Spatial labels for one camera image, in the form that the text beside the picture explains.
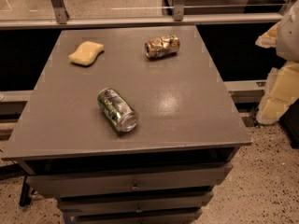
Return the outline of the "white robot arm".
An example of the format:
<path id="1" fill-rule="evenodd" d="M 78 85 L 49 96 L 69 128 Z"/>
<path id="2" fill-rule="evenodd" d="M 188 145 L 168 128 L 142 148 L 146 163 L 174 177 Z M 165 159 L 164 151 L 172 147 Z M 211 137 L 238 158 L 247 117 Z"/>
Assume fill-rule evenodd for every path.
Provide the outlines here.
<path id="1" fill-rule="evenodd" d="M 256 120 L 270 125 L 299 99 L 299 0 L 255 44 L 265 49 L 275 48 L 277 56 L 286 61 L 280 69 L 271 69 L 258 106 Z"/>

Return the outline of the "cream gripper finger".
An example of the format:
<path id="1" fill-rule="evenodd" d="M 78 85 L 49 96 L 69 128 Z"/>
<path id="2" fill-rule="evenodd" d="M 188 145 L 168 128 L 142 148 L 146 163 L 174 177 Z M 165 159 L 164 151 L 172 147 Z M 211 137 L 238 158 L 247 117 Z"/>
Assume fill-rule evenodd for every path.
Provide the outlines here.
<path id="1" fill-rule="evenodd" d="M 299 63 L 285 62 L 280 69 L 272 68 L 266 80 L 256 120 L 263 125 L 271 125 L 298 99 Z"/>
<path id="2" fill-rule="evenodd" d="M 260 35 L 255 44 L 261 48 L 274 48 L 277 43 L 277 35 L 278 35 L 278 27 L 280 22 L 274 24 L 271 28 L 269 28 L 265 33 Z"/>

